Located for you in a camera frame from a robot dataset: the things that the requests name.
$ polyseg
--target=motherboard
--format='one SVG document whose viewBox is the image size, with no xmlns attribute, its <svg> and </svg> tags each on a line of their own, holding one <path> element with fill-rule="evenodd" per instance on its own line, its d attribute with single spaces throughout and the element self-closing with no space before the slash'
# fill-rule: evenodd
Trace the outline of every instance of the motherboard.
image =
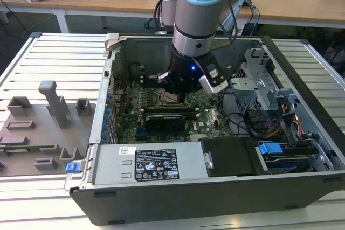
<svg viewBox="0 0 345 230">
<path fill-rule="evenodd" d="M 114 89 L 119 144 L 194 142 L 232 135 L 220 95 L 208 96 L 201 89 L 180 103 L 175 94 L 140 81 L 118 82 Z"/>
</svg>

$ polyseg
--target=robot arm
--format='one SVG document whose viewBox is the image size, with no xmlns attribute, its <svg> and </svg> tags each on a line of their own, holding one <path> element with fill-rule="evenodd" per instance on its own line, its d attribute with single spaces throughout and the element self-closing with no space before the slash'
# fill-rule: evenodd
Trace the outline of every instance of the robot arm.
<svg viewBox="0 0 345 230">
<path fill-rule="evenodd" d="M 170 67 L 158 81 L 180 101 L 202 86 L 209 94 L 218 93 L 228 82 L 210 52 L 224 1 L 177 0 Z"/>
</svg>

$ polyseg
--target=gray 3d-printed part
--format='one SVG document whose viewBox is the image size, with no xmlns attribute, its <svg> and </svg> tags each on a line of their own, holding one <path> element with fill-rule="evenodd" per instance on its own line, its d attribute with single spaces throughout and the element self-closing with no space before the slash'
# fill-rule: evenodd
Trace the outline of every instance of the gray 3d-printed part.
<svg viewBox="0 0 345 230">
<path fill-rule="evenodd" d="M 65 114 L 67 114 L 67 112 L 68 112 L 68 106 L 67 106 L 67 104 L 66 104 L 65 98 L 64 98 L 63 96 L 58 96 L 58 98 L 59 98 L 59 102 L 60 102 L 60 107 L 61 107 L 61 109 L 63 110 L 63 112 L 64 112 Z M 49 105 L 47 105 L 47 109 L 48 109 L 48 111 L 49 111 L 49 114 L 50 114 L 51 116 L 54 116 L 54 114 L 52 113 L 52 110 L 51 110 L 51 108 L 50 108 Z"/>
<path fill-rule="evenodd" d="M 56 169 L 59 165 L 54 158 L 36 158 L 35 167 L 38 170 L 51 170 Z"/>
<path fill-rule="evenodd" d="M 0 137 L 0 145 L 26 145 L 29 142 L 28 138 L 25 136 L 19 137 Z"/>
<path fill-rule="evenodd" d="M 56 144 L 52 148 L 40 148 L 39 151 L 43 154 L 59 154 L 61 152 L 61 147 Z"/>
<path fill-rule="evenodd" d="M 33 121 L 16 121 L 16 122 L 8 122 L 5 124 L 5 127 L 8 130 L 12 129 L 33 129 L 35 124 Z"/>
<path fill-rule="evenodd" d="M 75 103 L 67 105 L 68 128 L 60 129 L 57 120 L 52 119 L 46 104 L 33 104 L 26 108 L 27 117 L 13 117 L 9 115 L 5 125 L 9 122 L 23 122 L 31 120 L 35 123 L 32 129 L 9 130 L 3 127 L 0 130 L 0 137 L 26 136 L 28 143 L 21 147 L 12 146 L 9 150 L 6 147 L 0 149 L 0 161 L 6 165 L 6 170 L 0 172 L 0 176 L 23 176 L 23 175 L 45 175 L 65 173 L 65 162 L 60 160 L 62 148 L 66 148 L 69 154 L 73 154 L 74 148 L 85 157 L 87 143 L 91 131 L 93 115 L 81 116 L 77 114 Z M 91 103 L 92 113 L 95 104 Z M 34 166 L 36 158 L 52 157 L 58 163 L 57 169 L 37 170 Z"/>
<path fill-rule="evenodd" d="M 8 110 L 11 112 L 13 117 L 27 116 L 25 108 L 30 108 L 31 103 L 26 97 L 13 97 L 7 105 Z"/>
<path fill-rule="evenodd" d="M 70 156 L 70 154 L 67 152 L 65 148 L 62 149 L 60 160 L 63 161 L 65 165 L 67 165 L 73 160 L 79 160 L 79 159 L 83 159 L 83 156 L 79 153 L 78 148 L 74 148 L 72 156 Z"/>
<path fill-rule="evenodd" d="M 55 81 L 42 81 L 38 87 L 38 91 L 45 95 L 50 106 L 50 113 L 53 114 L 60 126 L 64 129 L 67 127 L 66 117 L 66 102 L 61 103 L 56 94 L 56 82 Z"/>
<path fill-rule="evenodd" d="M 75 103 L 75 108 L 77 110 L 78 116 L 90 116 L 92 115 L 92 108 L 90 100 L 86 98 L 77 99 Z"/>
<path fill-rule="evenodd" d="M 10 154 L 6 152 L 4 149 L 0 149 L 0 156 L 9 156 Z"/>
</svg>

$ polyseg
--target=yellow wire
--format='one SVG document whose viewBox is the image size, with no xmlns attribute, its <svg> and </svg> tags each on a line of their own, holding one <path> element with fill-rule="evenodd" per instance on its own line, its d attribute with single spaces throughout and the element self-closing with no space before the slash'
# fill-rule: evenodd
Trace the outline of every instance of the yellow wire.
<svg viewBox="0 0 345 230">
<path fill-rule="evenodd" d="M 277 134 L 279 131 L 281 131 L 281 126 L 276 129 L 274 132 L 272 132 L 271 134 L 269 134 L 266 138 L 270 138 L 270 137 L 273 137 L 275 134 Z"/>
</svg>

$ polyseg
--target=blue connector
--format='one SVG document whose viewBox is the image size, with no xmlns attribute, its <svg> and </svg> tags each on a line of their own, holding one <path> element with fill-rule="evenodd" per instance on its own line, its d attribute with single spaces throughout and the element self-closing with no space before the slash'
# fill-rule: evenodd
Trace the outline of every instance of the blue connector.
<svg viewBox="0 0 345 230">
<path fill-rule="evenodd" d="M 106 133 L 102 133 L 101 137 L 102 137 L 102 140 L 106 140 L 106 139 L 107 139 L 107 137 L 108 137 L 108 134 L 106 134 Z"/>
<path fill-rule="evenodd" d="M 66 173 L 79 173 L 81 172 L 81 163 L 68 163 L 66 166 Z"/>
<path fill-rule="evenodd" d="M 261 154 L 282 154 L 283 151 L 279 143 L 275 142 L 265 142 L 259 146 Z"/>
</svg>

